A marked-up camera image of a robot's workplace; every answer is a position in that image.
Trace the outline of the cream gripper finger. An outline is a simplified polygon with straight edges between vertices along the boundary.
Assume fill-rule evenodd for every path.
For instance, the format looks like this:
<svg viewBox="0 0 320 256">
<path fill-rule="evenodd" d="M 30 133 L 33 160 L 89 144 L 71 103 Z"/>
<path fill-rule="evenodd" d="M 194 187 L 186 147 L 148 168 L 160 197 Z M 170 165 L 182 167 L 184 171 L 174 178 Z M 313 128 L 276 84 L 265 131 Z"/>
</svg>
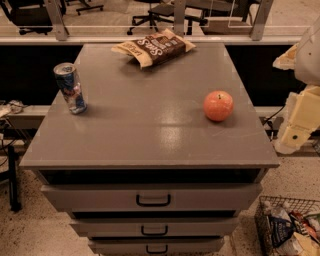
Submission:
<svg viewBox="0 0 320 256">
<path fill-rule="evenodd" d="M 290 93 L 285 105 L 275 150 L 292 154 L 299 150 L 320 127 L 320 87 L 307 85 L 299 94 Z"/>
<path fill-rule="evenodd" d="M 285 53 L 277 57 L 272 66 L 281 70 L 293 70 L 296 63 L 296 51 L 298 44 L 291 46 Z"/>
</svg>

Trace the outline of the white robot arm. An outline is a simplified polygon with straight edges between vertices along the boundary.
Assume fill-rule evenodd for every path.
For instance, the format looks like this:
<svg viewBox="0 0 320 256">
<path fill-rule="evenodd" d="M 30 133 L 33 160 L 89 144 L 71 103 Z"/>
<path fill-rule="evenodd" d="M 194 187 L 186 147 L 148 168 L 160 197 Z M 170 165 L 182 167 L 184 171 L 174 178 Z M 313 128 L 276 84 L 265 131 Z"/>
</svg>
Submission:
<svg viewBox="0 0 320 256">
<path fill-rule="evenodd" d="M 276 58 L 273 66 L 292 69 L 295 78 L 306 84 L 300 93 L 289 94 L 284 120 L 274 142 L 277 152 L 292 154 L 320 127 L 320 17 L 298 43 Z"/>
</svg>

